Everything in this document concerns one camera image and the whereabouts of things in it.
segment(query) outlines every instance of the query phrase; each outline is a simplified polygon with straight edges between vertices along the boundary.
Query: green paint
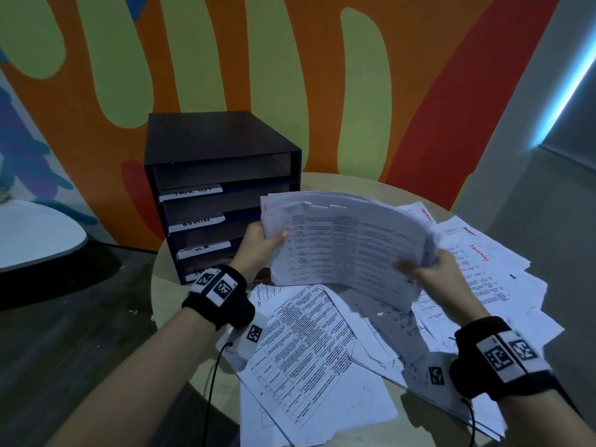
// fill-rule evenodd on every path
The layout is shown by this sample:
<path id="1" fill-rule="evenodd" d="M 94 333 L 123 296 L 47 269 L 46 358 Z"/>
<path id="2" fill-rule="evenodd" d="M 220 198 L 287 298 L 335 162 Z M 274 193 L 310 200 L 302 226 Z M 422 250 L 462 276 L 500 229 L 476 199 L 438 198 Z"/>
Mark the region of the green paint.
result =
<path id="1" fill-rule="evenodd" d="M 245 0 L 252 112 L 308 159 L 308 105 L 294 32 L 284 0 Z"/>
<path id="2" fill-rule="evenodd" d="M 14 67 L 38 79 L 54 75 L 66 57 L 46 0 L 0 0 L 0 47 Z"/>
<path id="3" fill-rule="evenodd" d="M 391 132 L 391 74 L 381 33 L 366 15 L 341 12 L 346 92 L 337 149 L 341 174 L 378 180 Z"/>
<path id="4" fill-rule="evenodd" d="M 153 111 L 153 86 L 126 1 L 76 1 L 101 110 L 118 127 L 143 125 Z"/>
<path id="5" fill-rule="evenodd" d="M 205 0 L 161 0 L 182 112 L 226 111 L 218 45 Z"/>

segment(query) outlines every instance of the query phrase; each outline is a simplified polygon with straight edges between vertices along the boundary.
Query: black file organizer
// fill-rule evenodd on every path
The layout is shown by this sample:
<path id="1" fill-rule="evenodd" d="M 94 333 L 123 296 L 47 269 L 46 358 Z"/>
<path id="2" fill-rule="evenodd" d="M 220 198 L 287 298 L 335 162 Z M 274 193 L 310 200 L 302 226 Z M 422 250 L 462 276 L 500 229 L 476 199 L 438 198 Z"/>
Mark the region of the black file organizer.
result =
<path id="1" fill-rule="evenodd" d="M 300 148 L 248 111 L 150 114 L 145 172 L 180 282 L 229 262 L 260 197 L 299 191 L 301 168 Z"/>

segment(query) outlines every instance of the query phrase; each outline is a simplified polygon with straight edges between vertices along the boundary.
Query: wall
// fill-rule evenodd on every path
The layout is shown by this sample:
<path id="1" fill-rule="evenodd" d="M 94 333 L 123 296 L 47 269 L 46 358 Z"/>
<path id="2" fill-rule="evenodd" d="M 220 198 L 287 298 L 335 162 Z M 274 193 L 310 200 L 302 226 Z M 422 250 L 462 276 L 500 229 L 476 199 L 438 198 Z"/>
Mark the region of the wall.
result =
<path id="1" fill-rule="evenodd" d="M 251 110 L 306 171 L 449 209 L 558 1 L 0 0 L 2 182 L 37 199 L 41 172 L 99 239 L 155 250 L 147 113 Z"/>
<path id="2" fill-rule="evenodd" d="M 538 149 L 487 232 L 530 259 L 529 272 L 548 282 L 542 309 L 566 330 L 545 355 L 594 429 L 595 226 L 596 174 Z"/>
<path id="3" fill-rule="evenodd" d="M 477 229 L 494 222 L 595 43 L 596 0 L 561 0 L 454 207 Z"/>

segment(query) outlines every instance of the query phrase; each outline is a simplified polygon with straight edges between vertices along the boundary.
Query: black cable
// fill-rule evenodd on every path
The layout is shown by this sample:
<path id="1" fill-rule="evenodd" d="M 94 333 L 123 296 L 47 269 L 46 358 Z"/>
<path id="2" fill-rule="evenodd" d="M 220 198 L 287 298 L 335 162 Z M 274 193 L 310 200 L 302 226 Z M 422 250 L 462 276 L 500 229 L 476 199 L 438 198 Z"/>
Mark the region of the black cable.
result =
<path id="1" fill-rule="evenodd" d="M 205 412 L 205 426 L 203 427 L 203 442 L 201 443 L 202 447 L 205 447 L 205 441 L 207 440 L 207 422 L 209 421 L 209 408 L 211 408 L 211 395 L 213 394 L 213 384 L 215 383 L 215 372 L 218 370 L 219 360 L 222 358 L 222 353 L 224 352 L 224 348 L 231 347 L 233 344 L 231 342 L 227 342 L 226 345 L 222 346 L 222 349 L 219 351 L 218 360 L 215 361 L 215 367 L 213 368 L 213 376 L 211 378 L 211 388 L 209 389 L 209 400 L 207 401 L 207 411 Z"/>
<path id="2" fill-rule="evenodd" d="M 472 403 L 467 398 L 462 398 L 461 401 L 466 404 L 470 410 L 470 416 L 472 417 L 472 438 L 470 439 L 469 447 L 473 447 L 474 443 L 476 442 L 476 419 L 474 418 L 474 410 L 472 408 Z"/>

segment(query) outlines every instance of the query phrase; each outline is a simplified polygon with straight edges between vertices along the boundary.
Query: hand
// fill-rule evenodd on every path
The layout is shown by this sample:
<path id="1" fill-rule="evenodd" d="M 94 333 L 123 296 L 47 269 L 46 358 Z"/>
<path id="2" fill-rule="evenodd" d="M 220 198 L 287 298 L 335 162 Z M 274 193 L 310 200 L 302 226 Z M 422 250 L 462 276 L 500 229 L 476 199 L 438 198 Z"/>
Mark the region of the hand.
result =
<path id="1" fill-rule="evenodd" d="M 289 234 L 283 232 L 273 238 L 265 239 L 263 223 L 261 221 L 251 223 L 246 228 L 240 248 L 229 265 L 242 274 L 249 284 L 267 265 L 275 248 L 283 244 L 288 237 Z"/>
<path id="2" fill-rule="evenodd" d="M 393 267 L 418 279 L 428 296 L 459 326 L 490 316 L 468 287 L 454 255 L 449 251 L 439 249 L 436 262 L 430 268 L 417 268 L 413 263 L 403 261 L 394 263 Z"/>

